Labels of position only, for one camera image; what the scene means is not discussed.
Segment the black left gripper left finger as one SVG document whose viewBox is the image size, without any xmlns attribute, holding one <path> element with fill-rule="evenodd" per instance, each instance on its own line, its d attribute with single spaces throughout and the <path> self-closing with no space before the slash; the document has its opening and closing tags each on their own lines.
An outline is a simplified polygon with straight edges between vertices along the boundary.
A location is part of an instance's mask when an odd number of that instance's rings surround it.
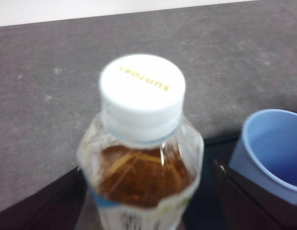
<svg viewBox="0 0 297 230">
<path fill-rule="evenodd" d="M 35 194 L 0 212 L 0 230 L 100 230 L 86 201 L 80 169 L 72 169 Z"/>
</svg>

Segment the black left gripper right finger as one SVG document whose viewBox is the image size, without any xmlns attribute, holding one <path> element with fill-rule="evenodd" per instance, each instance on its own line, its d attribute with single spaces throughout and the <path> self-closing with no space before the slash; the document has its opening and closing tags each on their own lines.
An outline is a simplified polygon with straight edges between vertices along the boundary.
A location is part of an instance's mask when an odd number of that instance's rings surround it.
<svg viewBox="0 0 297 230">
<path fill-rule="evenodd" d="M 213 175 L 230 230 L 297 230 L 297 206 L 222 162 L 213 161 Z"/>
</svg>

